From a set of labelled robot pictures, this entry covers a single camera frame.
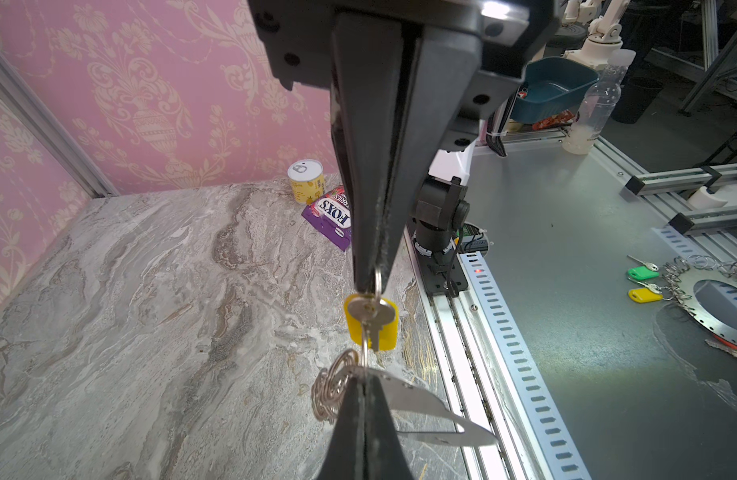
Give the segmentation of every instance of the gray metal table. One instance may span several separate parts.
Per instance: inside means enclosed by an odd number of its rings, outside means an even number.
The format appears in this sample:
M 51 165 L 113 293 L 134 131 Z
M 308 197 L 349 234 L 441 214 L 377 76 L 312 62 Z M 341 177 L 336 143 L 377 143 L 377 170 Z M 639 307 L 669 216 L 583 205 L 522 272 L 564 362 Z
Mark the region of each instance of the gray metal table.
M 675 252 L 616 173 L 560 148 L 473 158 L 468 221 L 592 478 L 737 478 L 737 361 L 625 257 Z

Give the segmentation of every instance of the black trash can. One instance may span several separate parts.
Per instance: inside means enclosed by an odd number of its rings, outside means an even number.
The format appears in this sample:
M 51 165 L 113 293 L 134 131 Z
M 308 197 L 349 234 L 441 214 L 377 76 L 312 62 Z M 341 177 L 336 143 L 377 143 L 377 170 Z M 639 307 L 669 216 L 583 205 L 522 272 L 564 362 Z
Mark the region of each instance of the black trash can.
M 611 118 L 623 124 L 635 123 L 663 88 L 664 84 L 658 80 L 632 77 L 622 87 L 622 98 L 613 109 Z

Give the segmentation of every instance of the clear bottle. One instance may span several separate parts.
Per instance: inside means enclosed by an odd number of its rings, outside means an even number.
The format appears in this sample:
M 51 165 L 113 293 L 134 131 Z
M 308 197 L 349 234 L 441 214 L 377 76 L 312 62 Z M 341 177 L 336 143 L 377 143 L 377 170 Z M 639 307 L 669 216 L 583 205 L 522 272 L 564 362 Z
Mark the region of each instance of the clear bottle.
M 600 80 L 589 88 L 579 106 L 579 120 L 568 127 L 563 148 L 572 154 L 587 155 L 622 96 L 622 83 L 627 68 L 635 59 L 632 50 L 617 50 L 611 54 Z

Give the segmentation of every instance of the yellow can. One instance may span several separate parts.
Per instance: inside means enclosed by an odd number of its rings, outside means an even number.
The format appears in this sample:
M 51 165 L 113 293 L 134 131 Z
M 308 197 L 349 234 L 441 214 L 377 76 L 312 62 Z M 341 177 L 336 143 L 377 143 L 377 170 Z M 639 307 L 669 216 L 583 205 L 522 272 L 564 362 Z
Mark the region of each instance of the yellow can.
M 311 204 L 325 192 L 323 165 L 317 160 L 299 160 L 288 168 L 288 179 L 294 198 L 302 205 Z

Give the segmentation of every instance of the marble surface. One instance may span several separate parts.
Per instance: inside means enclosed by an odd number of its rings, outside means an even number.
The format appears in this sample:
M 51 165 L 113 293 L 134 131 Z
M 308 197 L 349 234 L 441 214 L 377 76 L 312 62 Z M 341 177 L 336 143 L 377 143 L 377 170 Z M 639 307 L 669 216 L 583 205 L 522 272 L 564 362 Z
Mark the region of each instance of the marble surface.
M 352 265 L 301 211 L 285 181 L 93 200 L 0 314 L 0 478 L 314 478 Z M 401 337 L 371 362 L 444 398 L 401 248 Z M 466 478 L 401 442 L 416 478 Z

